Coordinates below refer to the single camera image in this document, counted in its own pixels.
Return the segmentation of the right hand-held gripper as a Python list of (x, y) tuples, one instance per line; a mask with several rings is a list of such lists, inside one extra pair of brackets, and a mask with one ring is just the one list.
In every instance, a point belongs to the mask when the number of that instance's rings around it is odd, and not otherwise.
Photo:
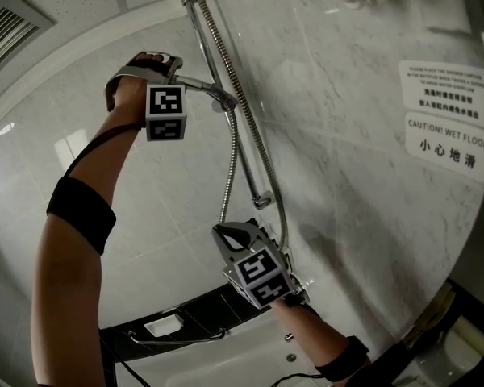
[(291, 277), (297, 277), (289, 254), (263, 236), (255, 221), (225, 222), (212, 228), (212, 237), (226, 264), (225, 278), (257, 309), (280, 299), (295, 301)]

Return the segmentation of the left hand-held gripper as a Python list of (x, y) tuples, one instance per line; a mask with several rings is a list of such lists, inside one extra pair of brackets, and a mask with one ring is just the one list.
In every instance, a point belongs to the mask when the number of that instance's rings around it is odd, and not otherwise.
[(177, 85), (176, 73), (183, 66), (183, 59), (161, 52), (162, 62), (149, 59), (131, 59), (107, 82), (106, 107), (115, 107), (114, 95), (123, 76), (147, 80), (145, 130), (148, 141), (184, 139), (186, 129), (186, 89)]

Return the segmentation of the person's right forearm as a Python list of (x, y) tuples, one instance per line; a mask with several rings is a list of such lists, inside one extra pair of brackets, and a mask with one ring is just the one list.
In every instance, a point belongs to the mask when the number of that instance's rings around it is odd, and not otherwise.
[[(330, 363), (348, 345), (349, 336), (341, 334), (305, 306), (289, 305), (286, 301), (279, 300), (273, 302), (271, 308), (281, 324), (287, 328), (306, 353), (314, 367)], [(351, 377), (330, 383), (335, 387), (354, 385), (357, 381), (357, 374), (362, 373), (363, 368), (370, 365), (371, 361), (368, 357), (365, 365)]]

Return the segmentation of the person's left forearm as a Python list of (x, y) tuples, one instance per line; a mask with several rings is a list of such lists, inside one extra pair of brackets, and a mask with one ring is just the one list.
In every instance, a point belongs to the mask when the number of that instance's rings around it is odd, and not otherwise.
[[(117, 106), (97, 135), (144, 121), (141, 109)], [(116, 182), (137, 130), (131, 129), (88, 153), (70, 173), (111, 208)], [(50, 214), (45, 222), (31, 305), (35, 378), (47, 387), (105, 387), (98, 331), (101, 256), (75, 228)]]

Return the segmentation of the person's left hand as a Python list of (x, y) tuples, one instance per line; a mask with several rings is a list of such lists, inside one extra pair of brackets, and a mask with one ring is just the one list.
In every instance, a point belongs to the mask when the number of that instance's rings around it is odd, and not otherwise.
[(113, 126), (134, 123), (145, 125), (147, 80), (140, 77), (123, 76), (114, 95), (115, 108), (109, 113), (108, 121)]

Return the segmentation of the white soap dish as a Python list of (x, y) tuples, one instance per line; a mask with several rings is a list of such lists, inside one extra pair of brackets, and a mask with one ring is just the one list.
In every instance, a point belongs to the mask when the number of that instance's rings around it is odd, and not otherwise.
[(155, 338), (170, 335), (180, 331), (184, 326), (184, 320), (178, 314), (171, 314), (156, 321), (144, 324), (146, 330)]

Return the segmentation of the chrome grab bar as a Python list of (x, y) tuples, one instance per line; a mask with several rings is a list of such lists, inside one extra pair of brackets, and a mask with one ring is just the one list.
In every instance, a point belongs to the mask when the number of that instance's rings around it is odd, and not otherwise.
[(130, 340), (138, 345), (178, 345), (178, 344), (195, 344), (195, 343), (209, 343), (223, 339), (228, 333), (227, 328), (221, 327), (219, 329), (219, 333), (210, 337), (201, 338), (201, 339), (181, 339), (181, 340), (159, 340), (159, 339), (151, 339), (151, 340), (141, 340), (136, 337), (136, 333), (133, 330), (130, 330), (127, 335), (129, 336)]

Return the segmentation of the white bathtub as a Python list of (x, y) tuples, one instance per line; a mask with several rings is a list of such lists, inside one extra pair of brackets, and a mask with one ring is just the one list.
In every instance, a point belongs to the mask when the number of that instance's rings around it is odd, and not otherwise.
[[(269, 310), (215, 342), (196, 343), (127, 364), (151, 387), (271, 387), (283, 377), (315, 368)], [(296, 361), (286, 357), (293, 353)]]

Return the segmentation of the black elastic armband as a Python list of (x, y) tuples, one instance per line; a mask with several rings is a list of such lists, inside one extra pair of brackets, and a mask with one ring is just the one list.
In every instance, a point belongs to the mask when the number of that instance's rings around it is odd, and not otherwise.
[(315, 366), (315, 369), (330, 382), (343, 381), (365, 365), (368, 352), (369, 349), (356, 336), (349, 336), (347, 347), (333, 361)]
[(116, 224), (115, 212), (108, 202), (90, 186), (71, 177), (57, 182), (46, 213), (66, 221), (100, 256)]

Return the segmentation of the ceiling vent grille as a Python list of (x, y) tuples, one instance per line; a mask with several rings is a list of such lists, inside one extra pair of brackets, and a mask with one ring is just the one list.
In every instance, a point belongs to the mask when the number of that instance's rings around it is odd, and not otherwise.
[(53, 18), (27, 0), (0, 0), (0, 71), (55, 25)]

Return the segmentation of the white caution sign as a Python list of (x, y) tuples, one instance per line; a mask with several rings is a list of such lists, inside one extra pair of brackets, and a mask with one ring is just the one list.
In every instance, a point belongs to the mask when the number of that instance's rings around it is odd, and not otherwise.
[(484, 182), (484, 130), (429, 114), (405, 116), (407, 153)]

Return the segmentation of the white text notice sign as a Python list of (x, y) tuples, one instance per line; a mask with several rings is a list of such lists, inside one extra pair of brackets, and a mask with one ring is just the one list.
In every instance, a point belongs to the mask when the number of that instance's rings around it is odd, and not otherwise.
[(402, 60), (398, 69), (407, 109), (484, 128), (484, 69), (421, 60)]

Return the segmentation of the chrome shower slide rail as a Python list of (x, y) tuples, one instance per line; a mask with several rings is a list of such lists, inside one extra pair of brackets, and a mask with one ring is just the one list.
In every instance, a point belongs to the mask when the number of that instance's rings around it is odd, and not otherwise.
[[(227, 47), (223, 41), (219, 29), (215, 23), (214, 17), (207, 5), (207, 0), (181, 0), (181, 4), (186, 9), (195, 34), (198, 39), (200, 49), (206, 61), (209, 74), (212, 78), (213, 85), (227, 91), (233, 97), (238, 99), (238, 105), (233, 111), (223, 112), (227, 120), (227, 126), (231, 136), (231, 152), (229, 168), (227, 174), (227, 183), (221, 206), (220, 219), (223, 221), (227, 215), (228, 204), (232, 195), (232, 187), (235, 182), (236, 169), (241, 167), (245, 180), (251, 195), (252, 204), (256, 210), (277, 204), (277, 208), (282, 208), (282, 196), (270, 163), (267, 151), (263, 144), (261, 134), (253, 117), (248, 100), (245, 96), (240, 79), (236, 73), (235, 66), (228, 54)], [(236, 112), (240, 110), (245, 118), (246, 126), (257, 150), (257, 156), (264, 167), (270, 189), (260, 192), (252, 173), (244, 143), (240, 138), (239, 125), (237, 122)]]

